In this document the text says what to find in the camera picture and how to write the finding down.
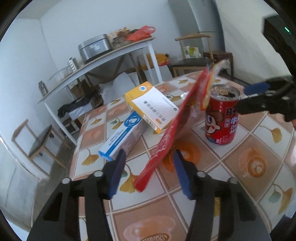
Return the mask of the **red milk drink can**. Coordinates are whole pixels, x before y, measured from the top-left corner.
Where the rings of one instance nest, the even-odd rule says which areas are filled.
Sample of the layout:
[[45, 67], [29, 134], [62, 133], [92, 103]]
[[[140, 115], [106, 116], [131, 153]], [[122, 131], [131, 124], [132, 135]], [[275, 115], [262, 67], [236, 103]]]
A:
[[240, 91], [233, 86], [212, 86], [209, 104], [205, 111], [205, 136], [216, 145], [230, 144], [236, 134], [239, 113], [236, 106]]

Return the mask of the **red snack bag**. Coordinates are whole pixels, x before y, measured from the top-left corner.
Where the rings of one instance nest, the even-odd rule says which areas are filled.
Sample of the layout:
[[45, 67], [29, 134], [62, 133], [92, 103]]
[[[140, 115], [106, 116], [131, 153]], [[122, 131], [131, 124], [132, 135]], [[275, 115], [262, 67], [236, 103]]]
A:
[[201, 120], [209, 104], [211, 87], [215, 83], [215, 78], [222, 69], [229, 66], [230, 61], [224, 59], [214, 64], [211, 69], [208, 67], [203, 69], [199, 78], [192, 84], [190, 91], [186, 94], [178, 114], [164, 132], [145, 168], [134, 180], [133, 186], [137, 191], [142, 192], [145, 190], [153, 172], [169, 153], [174, 141], [188, 132], [193, 124]]

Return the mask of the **yellow white capsule box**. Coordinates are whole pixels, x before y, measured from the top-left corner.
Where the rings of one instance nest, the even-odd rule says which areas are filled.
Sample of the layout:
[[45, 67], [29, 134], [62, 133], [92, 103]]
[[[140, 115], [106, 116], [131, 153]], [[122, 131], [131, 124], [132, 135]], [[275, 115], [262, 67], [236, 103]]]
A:
[[144, 82], [125, 94], [126, 102], [160, 134], [176, 117], [179, 109], [149, 82]]

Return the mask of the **blue white medicine box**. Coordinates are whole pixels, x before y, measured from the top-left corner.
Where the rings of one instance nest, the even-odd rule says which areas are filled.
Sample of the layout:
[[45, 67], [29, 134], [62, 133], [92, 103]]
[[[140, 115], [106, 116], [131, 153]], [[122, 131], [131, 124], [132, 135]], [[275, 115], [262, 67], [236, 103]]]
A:
[[115, 160], [120, 150], [124, 150], [125, 154], [128, 155], [147, 127], [148, 124], [142, 117], [136, 111], [133, 111], [102, 145], [98, 151], [99, 155], [107, 161]]

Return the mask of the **dark wooden stool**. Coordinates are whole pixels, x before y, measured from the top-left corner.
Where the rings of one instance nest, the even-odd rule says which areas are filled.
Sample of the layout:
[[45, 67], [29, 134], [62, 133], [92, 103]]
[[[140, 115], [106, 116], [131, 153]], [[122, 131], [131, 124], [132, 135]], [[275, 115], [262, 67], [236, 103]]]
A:
[[234, 77], [234, 60], [233, 54], [230, 52], [214, 50], [212, 51], [213, 60], [214, 62], [220, 62], [224, 59], [228, 59], [230, 61], [230, 71], [231, 71], [231, 78]]

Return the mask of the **wooden chair left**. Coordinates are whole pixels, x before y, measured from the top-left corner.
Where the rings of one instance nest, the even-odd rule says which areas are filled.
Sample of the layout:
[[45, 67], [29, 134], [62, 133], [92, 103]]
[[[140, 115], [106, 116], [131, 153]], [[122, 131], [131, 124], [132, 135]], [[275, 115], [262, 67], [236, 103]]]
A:
[[[51, 178], [51, 175], [47, 173], [44, 169], [42, 169], [39, 165], [37, 165], [34, 162], [34, 158], [36, 158], [39, 154], [42, 154], [42, 152], [45, 152], [48, 154], [57, 164], [59, 164], [62, 168], [67, 170], [67, 167], [57, 158], [56, 155], [54, 155], [47, 147], [46, 143], [48, 139], [58, 137], [62, 144], [71, 150], [72, 148], [70, 145], [66, 142], [65, 138], [63, 138], [54, 128], [52, 125], [49, 125], [46, 127], [39, 135], [36, 135], [34, 131], [30, 128], [28, 125], [29, 120], [25, 119], [13, 132], [13, 135], [11, 137], [11, 141], [15, 144], [15, 146], [18, 148], [18, 150], [30, 161], [31, 164], [34, 165], [39, 171], [41, 171], [43, 174], [45, 174], [48, 178]], [[31, 136], [35, 139], [29, 153], [27, 154], [24, 149], [19, 145], [19, 143], [16, 141], [17, 137], [21, 133], [21, 131], [26, 128]]]

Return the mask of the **wooden chair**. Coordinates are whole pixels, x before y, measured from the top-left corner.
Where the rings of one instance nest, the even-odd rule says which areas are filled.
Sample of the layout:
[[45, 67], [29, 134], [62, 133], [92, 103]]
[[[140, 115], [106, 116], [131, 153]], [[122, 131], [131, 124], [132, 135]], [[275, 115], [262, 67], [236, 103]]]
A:
[[[179, 76], [180, 71], [184, 73], [189, 70], [199, 71], [202, 70], [204, 67], [212, 67], [214, 65], [213, 52], [210, 46], [211, 37], [212, 36], [210, 32], [198, 32], [175, 39], [175, 41], [179, 42], [180, 44], [183, 59], [171, 65], [174, 77]], [[184, 40], [195, 40], [202, 38], [205, 38], [207, 40], [210, 57], [203, 57], [197, 47], [184, 45]]]
[[[47, 147], [46, 143], [48, 139], [58, 137], [62, 144], [71, 150], [72, 148], [70, 145], [66, 142], [65, 138], [63, 138], [54, 128], [52, 125], [49, 125], [46, 127], [39, 135], [36, 135], [34, 131], [30, 128], [28, 125], [29, 120], [25, 119], [13, 132], [13, 135], [11, 137], [11, 141], [15, 144], [15, 146], [18, 148], [18, 150], [30, 161], [31, 164], [34, 165], [39, 171], [41, 171], [43, 174], [45, 174], [48, 178], [51, 178], [51, 175], [47, 173], [44, 169], [42, 169], [39, 165], [37, 165], [34, 162], [34, 158], [36, 158], [39, 154], [42, 154], [42, 152], [45, 152], [48, 154], [57, 164], [59, 164], [62, 168], [67, 170], [67, 167], [57, 158], [56, 155], [54, 155]], [[21, 133], [21, 131], [26, 128], [31, 136], [35, 139], [29, 153], [27, 154], [24, 149], [19, 145], [19, 143], [16, 141], [17, 137]]]

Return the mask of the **wooden chair right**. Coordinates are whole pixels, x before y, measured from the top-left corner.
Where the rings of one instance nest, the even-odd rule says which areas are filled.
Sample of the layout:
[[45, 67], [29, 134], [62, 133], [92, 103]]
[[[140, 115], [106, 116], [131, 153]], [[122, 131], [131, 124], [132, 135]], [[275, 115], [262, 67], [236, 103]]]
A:
[[[198, 32], [175, 39], [175, 41], [179, 42], [180, 44], [183, 59], [171, 65], [174, 77], [179, 76], [180, 71], [184, 73], [189, 70], [199, 71], [202, 70], [204, 67], [212, 67], [214, 65], [213, 52], [210, 46], [211, 37], [212, 36], [210, 32]], [[184, 40], [195, 40], [202, 38], [205, 38], [207, 40], [210, 57], [203, 57], [197, 47], [184, 45]]]

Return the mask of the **grey refrigerator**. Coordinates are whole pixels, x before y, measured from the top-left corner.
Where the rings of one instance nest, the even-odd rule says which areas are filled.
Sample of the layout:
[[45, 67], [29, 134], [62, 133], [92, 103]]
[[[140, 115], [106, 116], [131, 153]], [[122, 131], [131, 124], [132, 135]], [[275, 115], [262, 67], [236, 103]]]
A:
[[212, 50], [225, 51], [224, 33], [215, 1], [168, 1], [181, 36], [210, 34]]

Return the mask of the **yellow bag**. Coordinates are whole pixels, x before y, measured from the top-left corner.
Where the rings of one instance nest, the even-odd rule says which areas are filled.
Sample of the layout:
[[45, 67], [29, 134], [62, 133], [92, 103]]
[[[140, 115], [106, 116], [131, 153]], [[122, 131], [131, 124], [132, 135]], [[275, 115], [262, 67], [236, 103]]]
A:
[[[171, 61], [168, 54], [155, 54], [155, 56], [157, 59], [158, 66], [167, 65]], [[151, 55], [146, 54], [146, 57], [147, 57], [150, 68], [154, 68], [154, 64], [152, 62]]]

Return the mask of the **black bag under table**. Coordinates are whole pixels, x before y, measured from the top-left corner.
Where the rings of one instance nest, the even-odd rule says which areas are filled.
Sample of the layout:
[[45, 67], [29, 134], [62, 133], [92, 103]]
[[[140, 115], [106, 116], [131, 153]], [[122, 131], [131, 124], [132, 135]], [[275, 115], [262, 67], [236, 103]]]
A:
[[71, 103], [68, 104], [64, 104], [62, 105], [59, 109], [58, 109], [58, 114], [57, 116], [59, 118], [63, 118], [65, 116], [66, 113], [70, 113], [73, 110], [76, 110], [77, 108], [83, 107], [85, 105], [87, 105], [90, 101], [92, 101], [94, 97], [87, 97], [87, 96], [83, 96], [79, 99], [74, 100]]

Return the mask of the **red plastic bag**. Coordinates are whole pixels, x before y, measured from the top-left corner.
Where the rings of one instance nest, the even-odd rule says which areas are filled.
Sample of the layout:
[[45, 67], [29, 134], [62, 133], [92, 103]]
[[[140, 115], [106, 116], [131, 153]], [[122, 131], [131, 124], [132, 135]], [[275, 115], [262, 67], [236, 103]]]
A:
[[143, 26], [139, 30], [135, 31], [126, 38], [126, 41], [138, 42], [150, 38], [152, 34], [156, 31], [154, 27]]

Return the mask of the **white sack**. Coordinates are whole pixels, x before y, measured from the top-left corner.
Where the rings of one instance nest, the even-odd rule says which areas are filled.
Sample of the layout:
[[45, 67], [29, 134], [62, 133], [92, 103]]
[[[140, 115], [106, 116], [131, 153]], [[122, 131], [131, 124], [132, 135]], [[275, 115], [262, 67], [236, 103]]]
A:
[[103, 104], [110, 103], [122, 97], [126, 92], [138, 85], [139, 78], [136, 72], [129, 74], [124, 72], [110, 82], [99, 84]]

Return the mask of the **glass jar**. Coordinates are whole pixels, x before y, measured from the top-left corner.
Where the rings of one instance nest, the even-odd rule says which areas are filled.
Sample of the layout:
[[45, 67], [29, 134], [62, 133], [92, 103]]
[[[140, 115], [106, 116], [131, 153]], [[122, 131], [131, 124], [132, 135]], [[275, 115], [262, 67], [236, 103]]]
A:
[[46, 96], [48, 94], [49, 91], [43, 81], [40, 81], [38, 83], [38, 87], [39, 87], [39, 90], [40, 90], [42, 96]]

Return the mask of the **glass bowl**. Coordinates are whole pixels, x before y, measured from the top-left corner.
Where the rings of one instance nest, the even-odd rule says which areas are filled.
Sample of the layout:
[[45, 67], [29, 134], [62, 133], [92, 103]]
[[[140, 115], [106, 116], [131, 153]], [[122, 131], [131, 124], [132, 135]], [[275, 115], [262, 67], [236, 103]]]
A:
[[61, 70], [59, 70], [58, 72], [56, 72], [55, 74], [53, 74], [48, 82], [52, 82], [52, 81], [55, 81], [57, 83], [60, 83], [62, 82], [66, 77], [68, 77], [70, 74], [72, 73], [72, 69], [67, 66], [67, 67], [64, 67], [62, 68]]

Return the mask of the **silver rice cooker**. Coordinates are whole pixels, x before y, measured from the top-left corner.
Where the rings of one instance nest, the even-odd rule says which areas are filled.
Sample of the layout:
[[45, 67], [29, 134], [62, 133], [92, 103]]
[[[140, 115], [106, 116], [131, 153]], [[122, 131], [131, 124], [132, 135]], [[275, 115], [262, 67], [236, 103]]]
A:
[[112, 50], [112, 46], [109, 42], [107, 34], [103, 34], [82, 42], [78, 46], [78, 50], [83, 62], [86, 64], [97, 57], [110, 52]]

